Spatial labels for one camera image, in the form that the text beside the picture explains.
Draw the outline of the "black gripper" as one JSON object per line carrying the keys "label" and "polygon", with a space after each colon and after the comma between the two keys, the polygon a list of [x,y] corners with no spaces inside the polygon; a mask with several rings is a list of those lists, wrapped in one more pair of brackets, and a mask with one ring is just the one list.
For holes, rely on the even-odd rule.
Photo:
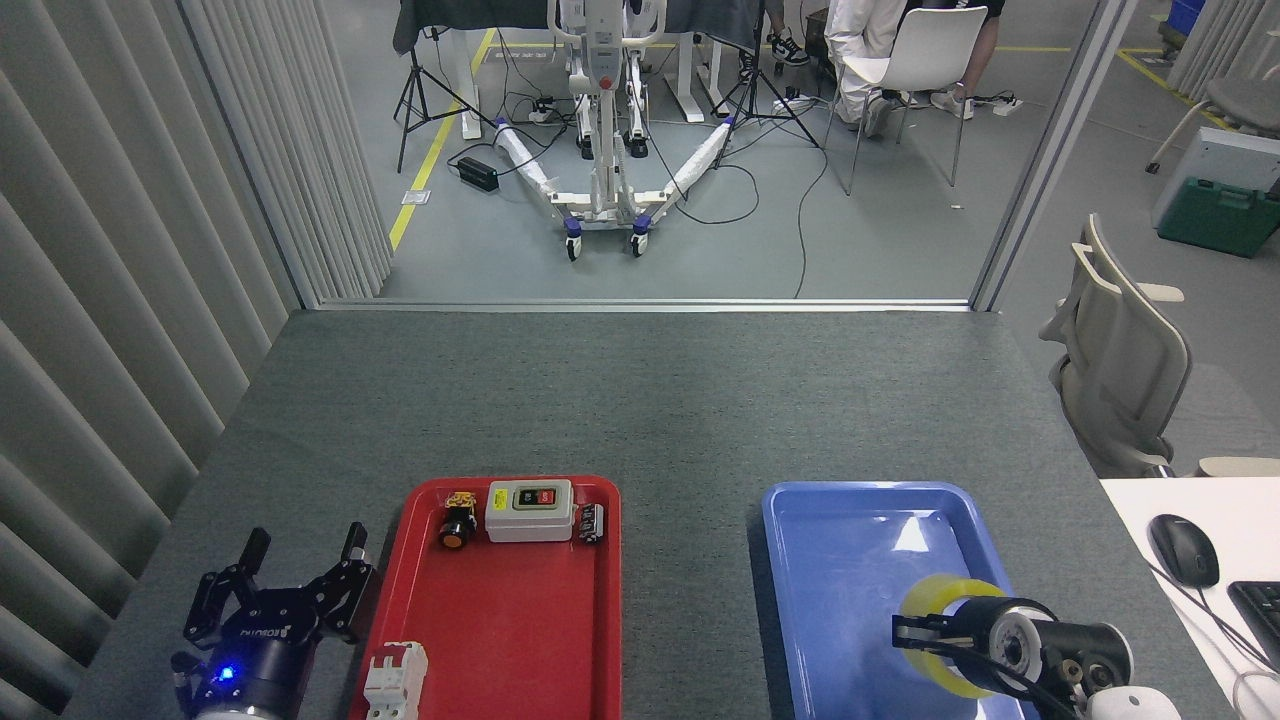
{"label": "black gripper", "polygon": [[201,577],[183,637],[211,650],[198,665],[200,683],[189,693],[188,714],[296,714],[323,637],[364,641],[372,618],[372,562],[367,530],[349,525],[339,561],[308,585],[310,610],[237,612],[223,626],[228,598],[257,610],[255,584],[271,537],[252,529],[237,562]]}
{"label": "black gripper", "polygon": [[[968,635],[975,653],[992,659],[989,635],[1010,601],[1009,597],[969,598],[957,607],[955,616],[893,615],[893,647],[919,651],[954,647],[965,650]],[[955,659],[955,665],[973,685],[986,691],[1006,691],[1004,680],[988,662],[964,655]]]}

